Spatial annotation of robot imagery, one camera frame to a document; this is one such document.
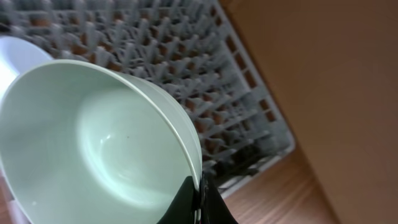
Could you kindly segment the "mint green bowl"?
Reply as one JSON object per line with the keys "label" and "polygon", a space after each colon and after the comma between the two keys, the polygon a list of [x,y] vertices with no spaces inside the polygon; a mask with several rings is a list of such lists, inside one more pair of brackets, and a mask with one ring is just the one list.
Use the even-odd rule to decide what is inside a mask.
{"label": "mint green bowl", "polygon": [[32,223],[157,223],[201,146],[161,87],[77,60],[19,75],[1,101],[1,165]]}

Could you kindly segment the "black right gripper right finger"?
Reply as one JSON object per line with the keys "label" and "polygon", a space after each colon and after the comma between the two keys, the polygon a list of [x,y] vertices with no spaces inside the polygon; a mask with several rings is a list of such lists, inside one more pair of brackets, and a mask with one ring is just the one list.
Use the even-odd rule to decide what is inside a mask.
{"label": "black right gripper right finger", "polygon": [[200,223],[238,224],[218,192],[211,175],[204,172],[200,183]]}

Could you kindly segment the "light blue bowl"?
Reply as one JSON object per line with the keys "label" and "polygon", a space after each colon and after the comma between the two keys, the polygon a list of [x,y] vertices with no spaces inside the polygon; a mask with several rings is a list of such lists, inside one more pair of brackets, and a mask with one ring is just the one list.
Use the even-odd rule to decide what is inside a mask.
{"label": "light blue bowl", "polygon": [[50,60],[50,54],[26,40],[1,36],[1,98],[19,75]]}

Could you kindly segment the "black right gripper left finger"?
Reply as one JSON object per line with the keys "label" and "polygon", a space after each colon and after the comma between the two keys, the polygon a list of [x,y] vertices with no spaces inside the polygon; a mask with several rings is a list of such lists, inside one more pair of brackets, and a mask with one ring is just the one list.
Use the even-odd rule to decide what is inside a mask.
{"label": "black right gripper left finger", "polygon": [[194,186],[193,177],[186,177],[167,211],[157,223],[194,224],[198,198],[199,192]]}

